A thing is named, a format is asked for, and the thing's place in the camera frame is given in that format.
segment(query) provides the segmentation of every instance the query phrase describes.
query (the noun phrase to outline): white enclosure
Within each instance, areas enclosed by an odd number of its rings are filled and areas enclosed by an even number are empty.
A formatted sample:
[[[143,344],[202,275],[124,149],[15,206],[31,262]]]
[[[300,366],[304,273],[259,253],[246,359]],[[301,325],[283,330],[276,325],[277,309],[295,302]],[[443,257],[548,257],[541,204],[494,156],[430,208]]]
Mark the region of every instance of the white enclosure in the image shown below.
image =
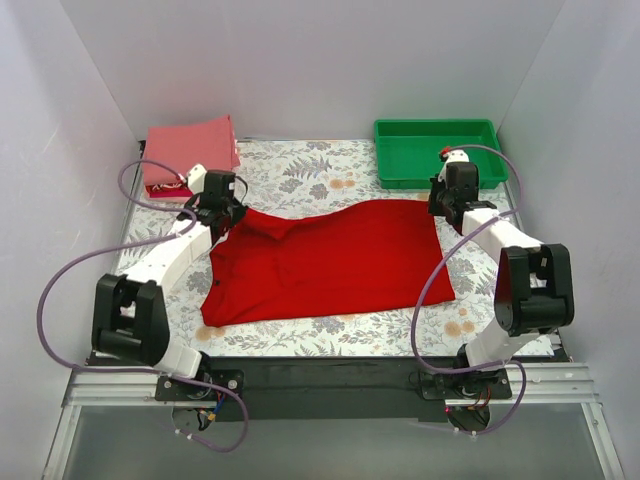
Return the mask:
[[[522,172],[527,232],[572,254],[563,339],[589,363],[627,477],[640,476],[637,2],[0,0],[0,32],[0,477],[39,477],[69,378],[37,341],[45,282],[120,240],[115,178],[148,127],[226,113],[239,137],[268,138],[370,138],[382,117],[492,120]],[[95,280],[112,262],[77,268],[48,302],[69,360],[90,350]]]

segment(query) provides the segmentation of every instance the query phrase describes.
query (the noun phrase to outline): table surface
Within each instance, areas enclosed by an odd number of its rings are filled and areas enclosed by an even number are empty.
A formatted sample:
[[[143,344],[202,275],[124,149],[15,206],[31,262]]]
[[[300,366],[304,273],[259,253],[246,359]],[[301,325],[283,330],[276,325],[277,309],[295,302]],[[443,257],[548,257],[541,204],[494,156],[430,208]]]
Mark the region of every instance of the table surface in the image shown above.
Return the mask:
[[[404,198],[426,201],[428,192],[384,190],[379,186],[375,145],[369,140],[251,141],[238,143],[241,166],[236,172],[249,183],[245,203],[283,218],[303,218],[341,210],[364,200]],[[504,187],[482,191],[480,198],[508,209]],[[174,215],[135,207],[127,241],[165,234]],[[443,251],[458,234],[436,218]],[[123,252],[117,271],[128,268],[151,247]],[[448,263],[456,300],[424,307],[418,326],[423,355],[455,355],[493,319],[497,265],[475,244],[464,246]],[[425,272],[425,281],[430,272]],[[165,292],[174,338],[210,355],[228,356],[408,356],[413,309],[358,315],[271,320],[223,328],[203,324],[200,306],[211,287],[208,255],[199,258]],[[519,355],[551,356],[551,341],[542,336]]]

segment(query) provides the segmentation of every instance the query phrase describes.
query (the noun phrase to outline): red cloth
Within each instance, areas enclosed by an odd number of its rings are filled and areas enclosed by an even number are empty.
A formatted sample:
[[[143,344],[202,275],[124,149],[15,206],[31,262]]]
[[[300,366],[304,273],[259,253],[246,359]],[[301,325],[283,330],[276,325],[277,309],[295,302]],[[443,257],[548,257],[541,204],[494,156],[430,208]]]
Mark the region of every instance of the red cloth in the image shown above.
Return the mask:
[[[202,315],[222,327],[411,307],[442,252],[425,202],[371,200],[301,220],[249,209],[210,257]],[[424,304],[454,298],[443,269]]]

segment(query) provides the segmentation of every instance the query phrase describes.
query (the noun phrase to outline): pink cloth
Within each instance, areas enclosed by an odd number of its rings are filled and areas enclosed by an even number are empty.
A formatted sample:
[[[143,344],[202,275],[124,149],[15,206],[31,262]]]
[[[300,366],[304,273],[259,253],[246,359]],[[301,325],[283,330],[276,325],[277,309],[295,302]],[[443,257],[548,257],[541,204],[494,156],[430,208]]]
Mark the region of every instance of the pink cloth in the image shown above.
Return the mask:
[[[240,165],[231,116],[204,123],[149,129],[144,159],[164,163],[183,175],[196,164],[207,170],[231,170]],[[146,186],[175,183],[176,179],[155,165],[142,164]]]

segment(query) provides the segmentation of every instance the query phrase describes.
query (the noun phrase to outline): plastic tray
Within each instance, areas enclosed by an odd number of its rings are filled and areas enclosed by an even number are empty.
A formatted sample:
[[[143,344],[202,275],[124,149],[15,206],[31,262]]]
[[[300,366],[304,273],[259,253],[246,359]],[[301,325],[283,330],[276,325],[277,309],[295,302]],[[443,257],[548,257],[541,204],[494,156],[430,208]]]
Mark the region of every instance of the plastic tray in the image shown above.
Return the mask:
[[[386,189],[430,189],[429,179],[442,169],[444,147],[480,143],[500,150],[489,120],[377,120],[375,141],[378,178]],[[478,166],[480,188],[496,188],[508,178],[501,158],[482,150],[467,151]]]

